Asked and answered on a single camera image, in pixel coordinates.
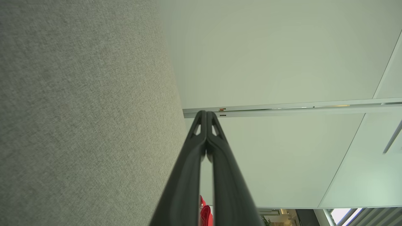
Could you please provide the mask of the white window frame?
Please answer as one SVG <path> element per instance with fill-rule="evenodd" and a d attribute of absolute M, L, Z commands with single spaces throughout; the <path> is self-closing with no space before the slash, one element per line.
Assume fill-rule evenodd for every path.
<path fill-rule="evenodd" d="M 402 226 L 402 207 L 315 209 L 321 226 Z"/>

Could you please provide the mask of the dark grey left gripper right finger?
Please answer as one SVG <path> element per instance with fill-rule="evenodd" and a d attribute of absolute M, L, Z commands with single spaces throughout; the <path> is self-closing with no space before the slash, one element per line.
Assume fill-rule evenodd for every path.
<path fill-rule="evenodd" d="M 214 226 L 264 226 L 227 138 L 208 111 L 206 153 L 213 168 Z"/>

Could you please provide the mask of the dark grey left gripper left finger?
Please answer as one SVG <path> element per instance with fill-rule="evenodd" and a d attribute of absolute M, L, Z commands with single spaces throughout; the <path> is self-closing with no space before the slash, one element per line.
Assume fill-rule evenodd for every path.
<path fill-rule="evenodd" d="M 200 167 L 206 152 L 207 113 L 199 111 L 149 226 L 198 226 Z"/>

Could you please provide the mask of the grey double partition post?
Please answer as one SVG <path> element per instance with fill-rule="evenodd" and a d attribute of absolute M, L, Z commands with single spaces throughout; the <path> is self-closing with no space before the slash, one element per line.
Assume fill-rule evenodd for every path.
<path fill-rule="evenodd" d="M 217 117 L 270 117 L 302 114 L 365 114 L 402 111 L 402 97 L 356 99 L 344 101 L 303 102 L 290 104 L 246 105 L 183 109 L 185 118 L 199 111 L 212 111 Z"/>

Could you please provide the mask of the red Bulls 23 shorts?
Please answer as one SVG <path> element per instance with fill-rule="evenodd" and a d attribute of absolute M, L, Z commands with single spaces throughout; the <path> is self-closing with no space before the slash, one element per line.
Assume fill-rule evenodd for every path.
<path fill-rule="evenodd" d="M 203 197 L 200 195 L 200 215 L 198 226 L 214 226 L 214 219 L 212 210 L 209 205 L 206 204 Z"/>

